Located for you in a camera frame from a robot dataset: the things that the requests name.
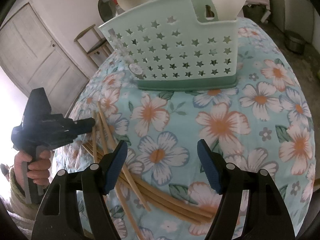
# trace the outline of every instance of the basket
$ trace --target basket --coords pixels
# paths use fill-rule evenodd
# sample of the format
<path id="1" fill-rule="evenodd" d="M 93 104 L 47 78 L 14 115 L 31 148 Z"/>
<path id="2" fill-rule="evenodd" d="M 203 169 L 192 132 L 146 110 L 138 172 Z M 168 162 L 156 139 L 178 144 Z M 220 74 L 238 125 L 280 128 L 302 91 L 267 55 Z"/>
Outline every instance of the basket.
<path id="1" fill-rule="evenodd" d="M 142 90 L 189 91 L 237 83 L 237 20 L 206 18 L 211 0 L 153 0 L 101 25 Z"/>

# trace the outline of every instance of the floral tablecloth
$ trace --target floral tablecloth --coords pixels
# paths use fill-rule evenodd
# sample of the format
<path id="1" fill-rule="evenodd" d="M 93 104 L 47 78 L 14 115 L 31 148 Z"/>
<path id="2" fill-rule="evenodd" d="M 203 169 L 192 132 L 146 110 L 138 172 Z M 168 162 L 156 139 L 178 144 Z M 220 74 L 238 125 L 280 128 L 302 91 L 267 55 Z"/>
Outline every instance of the floral tablecloth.
<path id="1" fill-rule="evenodd" d="M 101 101 L 117 140 L 128 142 L 126 160 L 132 173 L 172 195 L 216 213 L 221 197 L 208 184 L 197 157 L 204 138 L 211 148 L 241 169 L 269 171 L 280 190 L 295 229 L 308 210 L 315 179 L 315 143 L 310 110 L 291 67 L 271 38 L 254 22 L 239 18 L 235 88 L 212 91 L 156 92 L 136 88 L 130 72 L 113 53 L 91 78 L 71 118 L 92 116 Z M 93 158 L 81 135 L 57 149 L 53 172 L 81 171 Z M 122 187 L 142 234 L 148 240 L 204 239 L 210 223 L 193 225 L 153 206 L 144 210 L 136 195 Z M 90 231 L 81 192 L 83 227 Z M 113 191 L 105 198 L 123 239 L 137 239 Z M 234 237 L 244 224 L 247 192 Z"/>

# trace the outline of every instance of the white door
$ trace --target white door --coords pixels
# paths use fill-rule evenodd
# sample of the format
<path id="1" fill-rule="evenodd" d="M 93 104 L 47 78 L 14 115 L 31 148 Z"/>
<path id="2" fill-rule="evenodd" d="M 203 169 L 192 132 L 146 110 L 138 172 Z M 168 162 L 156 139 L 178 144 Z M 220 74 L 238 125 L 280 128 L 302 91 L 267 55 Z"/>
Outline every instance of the white door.
<path id="1" fill-rule="evenodd" d="M 65 114 L 88 81 L 30 4 L 0 30 L 0 66 L 26 96 L 32 89 L 44 87 L 54 113 Z"/>

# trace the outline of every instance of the star-shaped hole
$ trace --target star-shaped hole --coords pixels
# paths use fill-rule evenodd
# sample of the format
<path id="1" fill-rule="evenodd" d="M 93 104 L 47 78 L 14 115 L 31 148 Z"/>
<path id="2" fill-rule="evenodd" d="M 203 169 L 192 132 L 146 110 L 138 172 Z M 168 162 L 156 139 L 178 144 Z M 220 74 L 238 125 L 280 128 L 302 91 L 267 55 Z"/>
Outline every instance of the star-shaped hole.
<path id="1" fill-rule="evenodd" d="M 151 47 L 149 47 L 149 51 L 155 52 L 156 50 L 155 50 L 155 48 L 153 46 L 151 46 Z"/>
<path id="2" fill-rule="evenodd" d="M 184 46 L 184 44 L 182 43 L 182 41 L 179 41 L 179 42 L 176 42 L 176 43 L 177 43 L 176 47 L 183 47 L 183 46 Z"/>
<path id="3" fill-rule="evenodd" d="M 166 54 L 166 58 L 168 59 L 168 60 L 172 60 L 173 59 L 173 57 L 171 57 L 171 54 Z"/>
<path id="4" fill-rule="evenodd" d="M 201 51 L 195 51 L 195 55 L 194 56 L 197 56 L 197 57 L 200 57 L 202 54 L 201 54 Z"/>
<path id="5" fill-rule="evenodd" d="M 182 57 L 183 59 L 185 59 L 186 57 L 188 57 L 188 55 L 186 55 L 186 53 L 184 52 L 182 55 L 180 55 L 179 57 Z"/>
<path id="6" fill-rule="evenodd" d="M 149 41 L 151 41 L 151 39 L 149 39 L 149 37 L 148 37 L 148 36 L 144 36 L 144 37 L 143 37 L 143 41 L 145 41 L 145 42 L 149 42 Z"/>
<path id="7" fill-rule="evenodd" d="M 175 32 L 172 32 L 172 36 L 178 36 L 179 34 L 181 34 L 178 30 L 176 30 Z"/>
<path id="8" fill-rule="evenodd" d="M 210 49 L 210 55 L 214 56 L 216 54 L 218 54 L 217 49 Z"/>
<path id="9" fill-rule="evenodd" d="M 225 59 L 224 63 L 225 63 L 225 64 L 227 64 L 227 65 L 229 65 L 229 64 L 231 63 L 231 60 L 230 60 L 230 58 L 228 58 L 228 59 Z"/>
<path id="10" fill-rule="evenodd" d="M 139 25 L 139 26 L 138 26 L 138 31 L 143 32 L 144 30 L 145 30 L 145 28 L 144 28 L 142 25 Z"/>
<path id="11" fill-rule="evenodd" d="M 198 62 L 197 61 L 197 66 L 202 67 L 204 64 L 202 63 L 202 61 Z"/>
<path id="12" fill-rule="evenodd" d="M 200 43 L 198 42 L 198 39 L 196 39 L 196 40 L 192 40 L 191 45 L 198 46 L 199 44 L 200 44 Z"/>
<path id="13" fill-rule="evenodd" d="M 215 60 L 212 60 L 211 63 L 210 63 L 210 65 L 213 65 L 213 66 L 215 66 L 215 65 L 217 65 L 217 64 L 218 64 L 218 62 L 217 62 L 216 59 L 215 59 Z"/>
<path id="14" fill-rule="evenodd" d="M 223 42 L 225 42 L 226 44 L 228 44 L 230 41 L 231 41 L 230 36 L 228 36 L 228 37 L 224 36 Z"/>
<path id="15" fill-rule="evenodd" d="M 162 33 L 157 33 L 157 39 L 163 39 L 164 38 L 164 36 L 162 35 Z"/>
<path id="16" fill-rule="evenodd" d="M 157 23 L 157 21 L 151 22 L 151 27 L 155 27 L 156 29 L 158 28 L 160 24 Z"/>
<path id="17" fill-rule="evenodd" d="M 177 20 L 173 18 L 173 16 L 170 16 L 167 18 L 167 23 L 175 23 Z"/>
<path id="18" fill-rule="evenodd" d="M 162 44 L 161 46 L 162 46 L 162 49 L 165 49 L 165 50 L 168 50 L 169 48 L 167 44 Z"/>
<path id="19" fill-rule="evenodd" d="M 212 39 L 208 38 L 208 44 L 209 43 L 216 43 L 216 41 L 214 40 L 214 38 L 212 38 Z"/>
<path id="20" fill-rule="evenodd" d="M 231 48 L 224 49 L 224 53 L 229 55 L 229 53 L 231 53 Z"/>
<path id="21" fill-rule="evenodd" d="M 188 67 L 190 67 L 190 65 L 189 65 L 189 63 L 187 62 L 187 63 L 183 63 L 183 66 L 182 66 L 182 67 L 188 68 Z"/>

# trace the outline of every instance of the concrete floor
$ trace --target concrete floor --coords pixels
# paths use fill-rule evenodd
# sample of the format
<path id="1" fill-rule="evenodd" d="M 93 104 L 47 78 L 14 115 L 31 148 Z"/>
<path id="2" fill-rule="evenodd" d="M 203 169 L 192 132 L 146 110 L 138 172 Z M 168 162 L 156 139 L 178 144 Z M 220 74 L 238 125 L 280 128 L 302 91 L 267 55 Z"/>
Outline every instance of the concrete floor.
<path id="1" fill-rule="evenodd" d="M 303 55 L 295 54 L 284 46 L 284 34 L 272 23 L 260 27 L 273 39 L 292 67 L 308 102 L 315 129 L 316 141 L 316 179 L 320 178 L 320 54 L 310 44 L 306 45 Z"/>

